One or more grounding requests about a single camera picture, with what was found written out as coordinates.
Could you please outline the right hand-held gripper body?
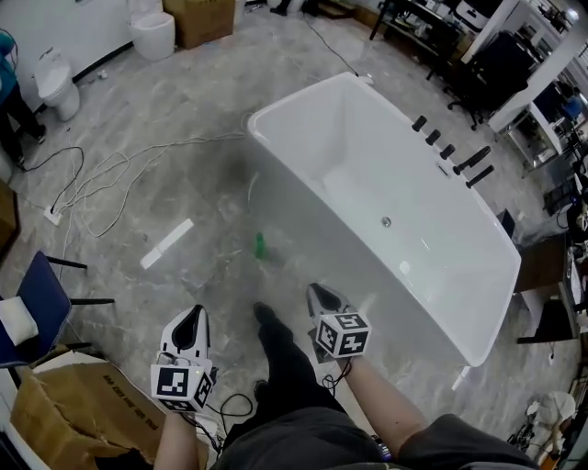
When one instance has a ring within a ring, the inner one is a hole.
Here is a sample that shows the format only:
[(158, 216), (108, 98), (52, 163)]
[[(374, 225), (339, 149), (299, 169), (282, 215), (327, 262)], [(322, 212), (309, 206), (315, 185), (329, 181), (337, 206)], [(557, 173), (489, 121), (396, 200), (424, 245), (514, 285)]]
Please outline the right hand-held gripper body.
[(365, 313), (315, 315), (312, 323), (312, 345), (319, 364), (365, 354), (371, 335)]

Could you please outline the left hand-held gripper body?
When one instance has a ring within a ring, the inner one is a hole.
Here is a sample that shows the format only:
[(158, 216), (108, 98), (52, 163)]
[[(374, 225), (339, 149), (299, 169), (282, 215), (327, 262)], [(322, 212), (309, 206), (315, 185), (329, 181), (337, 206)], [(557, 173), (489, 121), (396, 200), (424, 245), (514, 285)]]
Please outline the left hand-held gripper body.
[(151, 365), (151, 397), (173, 412), (200, 412), (216, 383), (217, 368), (206, 358), (158, 352)]

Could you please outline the person's left forearm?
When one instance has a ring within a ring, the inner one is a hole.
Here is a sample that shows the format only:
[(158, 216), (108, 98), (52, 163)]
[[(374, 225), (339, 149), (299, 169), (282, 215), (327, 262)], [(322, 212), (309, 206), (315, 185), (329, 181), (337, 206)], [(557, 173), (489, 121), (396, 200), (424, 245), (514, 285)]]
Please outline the person's left forearm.
[(198, 470), (198, 437), (180, 414), (166, 416), (153, 470)]

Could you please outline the person's right forearm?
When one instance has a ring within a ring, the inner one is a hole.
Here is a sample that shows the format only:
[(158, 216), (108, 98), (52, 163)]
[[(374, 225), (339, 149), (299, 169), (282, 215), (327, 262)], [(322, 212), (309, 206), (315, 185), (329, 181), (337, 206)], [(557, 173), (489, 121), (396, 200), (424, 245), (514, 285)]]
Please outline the person's right forearm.
[(355, 356), (345, 380), (367, 421), (397, 458), (414, 434), (427, 428), (423, 413), (364, 356)]

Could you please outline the person's black trousers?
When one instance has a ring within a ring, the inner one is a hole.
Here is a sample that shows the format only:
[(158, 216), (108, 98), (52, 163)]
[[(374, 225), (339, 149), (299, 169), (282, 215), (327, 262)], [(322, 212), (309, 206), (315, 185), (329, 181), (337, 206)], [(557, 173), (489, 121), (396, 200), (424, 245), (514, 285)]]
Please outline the person's black trousers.
[(254, 417), (270, 421), (303, 408), (328, 408), (345, 413), (332, 394), (317, 382), (308, 356), (279, 319), (259, 321), (259, 340), (269, 367), (266, 390), (257, 399)]

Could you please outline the white flat bar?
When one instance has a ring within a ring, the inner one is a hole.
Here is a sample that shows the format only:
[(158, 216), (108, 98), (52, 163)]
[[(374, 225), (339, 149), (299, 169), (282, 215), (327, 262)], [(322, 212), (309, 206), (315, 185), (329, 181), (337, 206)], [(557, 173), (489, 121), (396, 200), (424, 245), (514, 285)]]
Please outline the white flat bar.
[(141, 258), (140, 266), (143, 270), (148, 270), (164, 253), (177, 243), (186, 233), (194, 227), (191, 219), (187, 218), (176, 226), (168, 235), (166, 235), (158, 244), (156, 244), (145, 256)]

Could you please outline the large torn cardboard box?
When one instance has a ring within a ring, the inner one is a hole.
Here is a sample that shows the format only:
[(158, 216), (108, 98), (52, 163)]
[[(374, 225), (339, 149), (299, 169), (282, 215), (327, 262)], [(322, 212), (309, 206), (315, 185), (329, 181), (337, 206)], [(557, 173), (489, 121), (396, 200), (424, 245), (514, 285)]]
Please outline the large torn cardboard box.
[(26, 372), (11, 412), (50, 470), (153, 470), (164, 418), (115, 365), (73, 351)]

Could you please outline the person's gray shirt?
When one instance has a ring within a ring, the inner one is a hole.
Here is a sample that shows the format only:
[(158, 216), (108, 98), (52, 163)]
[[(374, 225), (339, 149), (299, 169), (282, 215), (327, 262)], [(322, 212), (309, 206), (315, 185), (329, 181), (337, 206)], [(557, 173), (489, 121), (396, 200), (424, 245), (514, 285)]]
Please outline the person's gray shirt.
[(511, 444), (446, 414), (390, 462), (344, 413), (305, 408), (248, 431), (210, 470), (538, 470)]

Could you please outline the blue chair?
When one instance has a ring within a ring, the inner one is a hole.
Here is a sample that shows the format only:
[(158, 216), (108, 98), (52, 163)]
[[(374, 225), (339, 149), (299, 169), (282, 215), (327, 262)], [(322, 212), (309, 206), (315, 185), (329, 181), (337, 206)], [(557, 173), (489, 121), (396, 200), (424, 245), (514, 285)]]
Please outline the blue chair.
[(70, 298), (54, 273), (53, 265), (85, 270), (83, 263), (68, 261), (37, 252), (17, 290), (35, 320), (39, 333), (22, 345), (14, 345), (0, 325), (0, 369), (32, 364), (53, 349), (62, 335), (73, 306), (113, 304), (113, 298)]

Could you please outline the white bathtub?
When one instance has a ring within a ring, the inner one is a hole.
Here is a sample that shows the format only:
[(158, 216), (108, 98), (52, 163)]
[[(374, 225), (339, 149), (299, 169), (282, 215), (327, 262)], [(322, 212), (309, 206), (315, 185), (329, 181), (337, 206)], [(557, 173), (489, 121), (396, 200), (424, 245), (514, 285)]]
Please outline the white bathtub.
[(351, 73), (261, 109), (247, 124), (250, 210), (261, 231), (293, 243), (314, 281), (367, 314), (375, 343), (477, 367), (521, 258), (444, 148), (412, 125)]

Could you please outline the white foam block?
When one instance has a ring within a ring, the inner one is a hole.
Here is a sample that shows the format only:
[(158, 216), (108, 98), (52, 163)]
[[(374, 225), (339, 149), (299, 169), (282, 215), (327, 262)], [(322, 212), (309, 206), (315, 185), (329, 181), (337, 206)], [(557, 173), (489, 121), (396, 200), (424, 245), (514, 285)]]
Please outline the white foam block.
[(0, 322), (15, 346), (39, 335), (38, 325), (21, 297), (0, 300)]

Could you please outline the black hand shower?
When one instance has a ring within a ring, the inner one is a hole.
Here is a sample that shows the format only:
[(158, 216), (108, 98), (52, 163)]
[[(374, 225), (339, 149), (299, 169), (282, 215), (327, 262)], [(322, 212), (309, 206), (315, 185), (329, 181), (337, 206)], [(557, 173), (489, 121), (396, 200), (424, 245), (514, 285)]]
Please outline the black hand shower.
[(494, 167), (492, 165), (487, 166), (484, 170), (482, 170), (479, 174), (474, 176), (472, 179), (466, 182), (466, 187), (471, 189), (474, 185), (482, 181), (485, 177), (490, 175), (494, 171)]

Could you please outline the black faucet spout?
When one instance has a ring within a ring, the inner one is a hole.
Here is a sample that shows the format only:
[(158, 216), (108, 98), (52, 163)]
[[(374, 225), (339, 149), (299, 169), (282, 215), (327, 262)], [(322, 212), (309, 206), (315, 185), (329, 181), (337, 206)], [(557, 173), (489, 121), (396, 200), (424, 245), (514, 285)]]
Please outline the black faucet spout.
[(453, 167), (453, 172), (455, 175), (460, 175), (466, 168), (472, 168), (476, 164), (478, 164), (483, 158), (485, 158), (491, 152), (490, 146), (485, 146), (479, 149), (476, 153), (474, 153), (471, 157), (469, 157), (466, 161), (455, 165)]

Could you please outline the brown wooden panel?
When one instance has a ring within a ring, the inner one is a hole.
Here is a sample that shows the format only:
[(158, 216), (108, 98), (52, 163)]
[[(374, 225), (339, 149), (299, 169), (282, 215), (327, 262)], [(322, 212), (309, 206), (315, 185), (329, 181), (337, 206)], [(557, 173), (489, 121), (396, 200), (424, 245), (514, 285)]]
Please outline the brown wooden panel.
[(546, 238), (520, 251), (521, 264), (515, 293), (555, 285), (564, 278), (567, 261), (566, 236)]

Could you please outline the white crumpled bag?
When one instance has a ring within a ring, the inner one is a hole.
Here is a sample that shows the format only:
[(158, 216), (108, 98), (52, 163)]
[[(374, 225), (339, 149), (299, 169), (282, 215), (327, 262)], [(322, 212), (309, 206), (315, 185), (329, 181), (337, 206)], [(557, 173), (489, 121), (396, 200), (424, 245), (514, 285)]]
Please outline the white crumpled bag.
[(539, 461), (544, 453), (559, 453), (564, 443), (563, 434), (576, 413), (576, 402), (567, 392), (551, 391), (543, 394), (526, 409), (526, 416), (534, 433), (530, 455)]

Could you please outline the white toilet with tank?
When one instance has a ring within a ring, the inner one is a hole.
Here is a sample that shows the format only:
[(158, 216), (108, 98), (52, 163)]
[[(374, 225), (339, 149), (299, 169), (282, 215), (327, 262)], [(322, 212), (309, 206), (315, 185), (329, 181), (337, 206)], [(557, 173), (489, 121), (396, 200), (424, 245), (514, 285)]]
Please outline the white toilet with tank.
[(73, 81), (72, 66), (65, 55), (59, 49), (45, 51), (33, 76), (43, 104), (52, 108), (61, 121), (70, 120), (79, 110), (80, 95)]

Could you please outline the black office chair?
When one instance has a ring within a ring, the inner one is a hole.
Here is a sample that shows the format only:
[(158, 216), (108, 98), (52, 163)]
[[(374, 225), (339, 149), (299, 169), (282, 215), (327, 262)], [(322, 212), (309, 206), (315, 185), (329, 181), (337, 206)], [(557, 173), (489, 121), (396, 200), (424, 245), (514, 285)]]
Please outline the black office chair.
[(445, 90), (455, 100), (447, 107), (461, 106), (472, 120), (470, 128), (476, 130), (485, 117), (527, 89), (537, 66), (536, 54), (525, 41), (500, 31), (469, 62), (460, 62), (448, 71)]

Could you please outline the black table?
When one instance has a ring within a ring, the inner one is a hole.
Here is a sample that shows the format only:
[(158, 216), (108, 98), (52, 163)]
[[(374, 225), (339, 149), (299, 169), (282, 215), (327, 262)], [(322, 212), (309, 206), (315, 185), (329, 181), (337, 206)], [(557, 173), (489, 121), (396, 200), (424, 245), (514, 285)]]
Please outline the black table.
[(465, 74), (466, 67), (458, 64), (455, 54), (467, 35), (455, 21), (439, 16), (416, 0), (382, 0), (370, 40), (376, 37), (381, 27), (386, 29), (384, 38), (393, 32), (400, 33), (431, 57), (427, 79), (438, 75), (448, 80)]

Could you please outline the white pillar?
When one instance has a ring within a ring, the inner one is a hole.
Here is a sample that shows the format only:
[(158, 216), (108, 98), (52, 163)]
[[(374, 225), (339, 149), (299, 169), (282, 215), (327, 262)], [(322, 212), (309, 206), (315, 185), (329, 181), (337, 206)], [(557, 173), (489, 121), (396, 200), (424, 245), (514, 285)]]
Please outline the white pillar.
[(507, 127), (571, 62), (577, 59), (588, 41), (588, 0), (561, 0), (560, 5), (564, 11), (575, 12), (575, 19), (564, 33), (559, 33), (527, 0), (521, 0), (514, 9), (513, 19), (506, 20), (506, 29), (518, 29), (525, 23), (531, 25), (538, 36), (538, 39), (532, 39), (532, 43), (544, 40), (551, 48), (551, 53), (528, 78), (527, 88), (513, 95), (492, 114), (488, 125), (493, 131), (498, 132)]

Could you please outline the round white toilet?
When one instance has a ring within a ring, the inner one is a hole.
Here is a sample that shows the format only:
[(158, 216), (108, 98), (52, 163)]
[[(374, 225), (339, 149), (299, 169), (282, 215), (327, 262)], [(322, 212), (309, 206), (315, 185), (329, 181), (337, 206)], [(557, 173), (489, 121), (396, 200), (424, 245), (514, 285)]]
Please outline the round white toilet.
[(175, 51), (175, 19), (164, 12), (163, 0), (126, 0), (130, 36), (135, 50), (158, 62)]

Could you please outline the brown cardboard box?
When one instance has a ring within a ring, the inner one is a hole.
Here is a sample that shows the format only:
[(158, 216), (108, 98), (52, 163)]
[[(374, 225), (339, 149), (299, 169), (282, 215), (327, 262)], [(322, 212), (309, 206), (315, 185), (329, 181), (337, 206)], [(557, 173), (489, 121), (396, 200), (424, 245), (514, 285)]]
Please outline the brown cardboard box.
[(235, 0), (162, 0), (164, 12), (175, 19), (176, 43), (193, 49), (230, 36)]

